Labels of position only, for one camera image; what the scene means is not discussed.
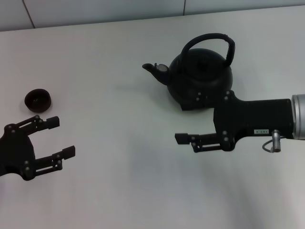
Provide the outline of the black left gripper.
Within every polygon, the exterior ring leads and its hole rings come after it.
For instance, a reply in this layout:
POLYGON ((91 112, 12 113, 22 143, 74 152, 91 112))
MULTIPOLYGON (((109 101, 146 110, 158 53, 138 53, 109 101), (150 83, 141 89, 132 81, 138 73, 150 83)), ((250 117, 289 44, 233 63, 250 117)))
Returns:
POLYGON ((39 115, 17 124, 6 125, 0 138, 0 175, 17 174, 29 181, 37 176, 62 170, 62 161, 75 156, 75 146, 35 159, 34 148, 27 135, 59 126, 59 117, 54 116, 44 121, 39 115))

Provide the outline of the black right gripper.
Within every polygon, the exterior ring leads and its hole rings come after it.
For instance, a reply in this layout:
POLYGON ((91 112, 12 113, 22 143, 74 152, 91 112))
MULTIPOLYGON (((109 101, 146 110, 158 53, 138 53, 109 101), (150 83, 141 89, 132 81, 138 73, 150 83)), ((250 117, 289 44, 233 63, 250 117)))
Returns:
POLYGON ((233 91, 210 96, 198 93, 181 103, 183 111, 214 108, 213 122, 220 147, 232 151, 244 137, 280 136, 293 139, 293 111, 290 99, 243 101, 233 91))

